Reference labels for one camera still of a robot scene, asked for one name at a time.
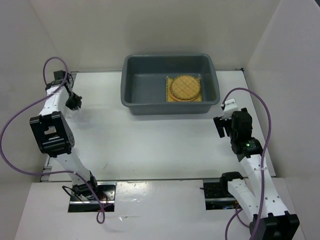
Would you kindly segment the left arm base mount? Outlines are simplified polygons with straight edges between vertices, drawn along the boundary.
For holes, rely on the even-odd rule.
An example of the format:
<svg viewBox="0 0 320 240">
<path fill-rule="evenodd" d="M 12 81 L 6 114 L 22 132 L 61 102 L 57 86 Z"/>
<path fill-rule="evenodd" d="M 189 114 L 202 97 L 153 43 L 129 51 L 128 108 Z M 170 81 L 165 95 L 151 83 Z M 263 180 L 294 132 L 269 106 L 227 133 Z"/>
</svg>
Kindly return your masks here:
<svg viewBox="0 0 320 240">
<path fill-rule="evenodd" d="M 96 195 L 107 213 L 115 210 L 116 186 L 116 182 L 97 182 L 98 192 Z M 100 210 L 100 205 L 95 198 L 88 200 L 83 195 L 76 195 L 72 188 L 65 185 L 62 186 L 62 189 L 69 196 L 69 213 L 95 213 Z"/>
</svg>

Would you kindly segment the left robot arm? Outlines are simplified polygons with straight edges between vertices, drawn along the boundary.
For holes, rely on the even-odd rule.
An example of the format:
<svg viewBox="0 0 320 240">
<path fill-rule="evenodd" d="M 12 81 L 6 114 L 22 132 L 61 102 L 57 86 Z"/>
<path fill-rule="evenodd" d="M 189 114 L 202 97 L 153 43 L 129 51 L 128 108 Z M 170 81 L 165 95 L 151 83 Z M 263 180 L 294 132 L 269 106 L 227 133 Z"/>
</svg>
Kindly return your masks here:
<svg viewBox="0 0 320 240">
<path fill-rule="evenodd" d="M 97 181 L 73 150 L 75 137 L 65 114 L 82 106 L 82 97 L 73 92 L 74 79 L 63 71 L 53 73 L 54 81 L 46 85 L 49 98 L 38 116 L 31 117 L 29 125 L 39 150 L 54 158 L 68 171 L 72 181 L 71 192 L 77 198 L 94 200 L 100 193 Z"/>
</svg>

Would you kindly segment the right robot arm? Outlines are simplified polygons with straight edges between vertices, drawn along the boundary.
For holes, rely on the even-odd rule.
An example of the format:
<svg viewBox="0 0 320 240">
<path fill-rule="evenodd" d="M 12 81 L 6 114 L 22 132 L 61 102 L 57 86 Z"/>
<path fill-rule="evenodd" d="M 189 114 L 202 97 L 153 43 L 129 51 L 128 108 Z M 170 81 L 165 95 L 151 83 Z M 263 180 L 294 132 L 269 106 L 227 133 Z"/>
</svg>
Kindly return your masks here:
<svg viewBox="0 0 320 240">
<path fill-rule="evenodd" d="M 224 108 L 223 116 L 213 119 L 221 138 L 230 138 L 231 149 L 237 156 L 248 179 L 239 172 L 221 175 L 219 191 L 233 196 L 247 216 L 252 240 L 291 240 L 300 225 L 281 200 L 269 173 L 259 140 L 252 137 L 252 117 L 246 108 Z"/>
</svg>

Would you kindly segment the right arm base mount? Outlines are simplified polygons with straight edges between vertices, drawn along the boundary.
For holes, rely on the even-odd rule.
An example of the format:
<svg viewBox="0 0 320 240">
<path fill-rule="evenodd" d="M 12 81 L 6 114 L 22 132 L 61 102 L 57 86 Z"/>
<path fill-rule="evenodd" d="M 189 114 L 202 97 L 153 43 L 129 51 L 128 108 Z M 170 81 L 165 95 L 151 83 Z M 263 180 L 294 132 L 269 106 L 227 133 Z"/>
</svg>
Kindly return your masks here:
<svg viewBox="0 0 320 240">
<path fill-rule="evenodd" d="M 204 179 L 203 186 L 200 187 L 200 190 L 203 191 L 207 211 L 236 208 L 238 202 L 232 195 L 223 191 L 219 179 Z"/>
</svg>

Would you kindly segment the clear plastic cup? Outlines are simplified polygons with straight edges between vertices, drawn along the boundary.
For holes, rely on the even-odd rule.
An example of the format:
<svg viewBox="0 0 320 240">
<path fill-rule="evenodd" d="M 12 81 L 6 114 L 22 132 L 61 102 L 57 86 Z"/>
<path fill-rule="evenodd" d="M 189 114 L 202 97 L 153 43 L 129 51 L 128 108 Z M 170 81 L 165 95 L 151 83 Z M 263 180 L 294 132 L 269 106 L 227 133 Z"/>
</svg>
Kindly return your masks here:
<svg viewBox="0 0 320 240">
<path fill-rule="evenodd" d="M 64 117 L 65 119 L 76 119 L 79 116 L 80 108 L 70 109 L 68 107 L 65 108 Z"/>
</svg>

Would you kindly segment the rectangular bamboo mat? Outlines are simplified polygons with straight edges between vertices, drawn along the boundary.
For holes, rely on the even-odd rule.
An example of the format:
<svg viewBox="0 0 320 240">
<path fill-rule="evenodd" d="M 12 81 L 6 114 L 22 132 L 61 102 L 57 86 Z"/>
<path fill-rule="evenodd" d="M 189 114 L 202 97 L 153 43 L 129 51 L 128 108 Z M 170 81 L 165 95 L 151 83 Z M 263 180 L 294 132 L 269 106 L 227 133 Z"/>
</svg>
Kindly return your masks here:
<svg viewBox="0 0 320 240">
<path fill-rule="evenodd" d="M 173 99 L 171 99 L 169 97 L 169 91 L 168 90 L 170 89 L 170 85 L 171 85 L 173 79 L 176 78 L 176 77 L 169 77 L 169 76 L 166 77 L 166 101 L 167 102 L 199 102 L 199 101 L 175 101 L 175 100 L 173 100 Z"/>
</svg>

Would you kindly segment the round green-rimmed bamboo tray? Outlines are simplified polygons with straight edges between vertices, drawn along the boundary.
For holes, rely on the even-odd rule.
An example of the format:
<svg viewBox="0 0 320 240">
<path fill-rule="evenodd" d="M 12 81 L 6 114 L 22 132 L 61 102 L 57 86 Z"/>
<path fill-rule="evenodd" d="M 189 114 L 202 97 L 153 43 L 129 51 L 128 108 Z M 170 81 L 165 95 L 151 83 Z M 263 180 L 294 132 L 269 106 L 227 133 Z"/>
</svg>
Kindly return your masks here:
<svg viewBox="0 0 320 240">
<path fill-rule="evenodd" d="M 169 89 L 172 95 L 180 100 L 192 100 L 200 94 L 200 78 L 191 75 L 177 76 L 172 80 Z"/>
</svg>

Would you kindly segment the round orange woven tray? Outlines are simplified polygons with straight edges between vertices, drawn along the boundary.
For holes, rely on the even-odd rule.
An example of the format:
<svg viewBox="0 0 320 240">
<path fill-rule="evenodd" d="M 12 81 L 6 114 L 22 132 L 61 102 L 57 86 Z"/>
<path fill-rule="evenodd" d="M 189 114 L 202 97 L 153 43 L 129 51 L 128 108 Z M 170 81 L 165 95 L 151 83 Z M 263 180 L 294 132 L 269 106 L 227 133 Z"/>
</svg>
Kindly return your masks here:
<svg viewBox="0 0 320 240">
<path fill-rule="evenodd" d="M 201 102 L 202 95 L 199 87 L 173 86 L 168 90 L 168 97 L 176 102 Z"/>
</svg>

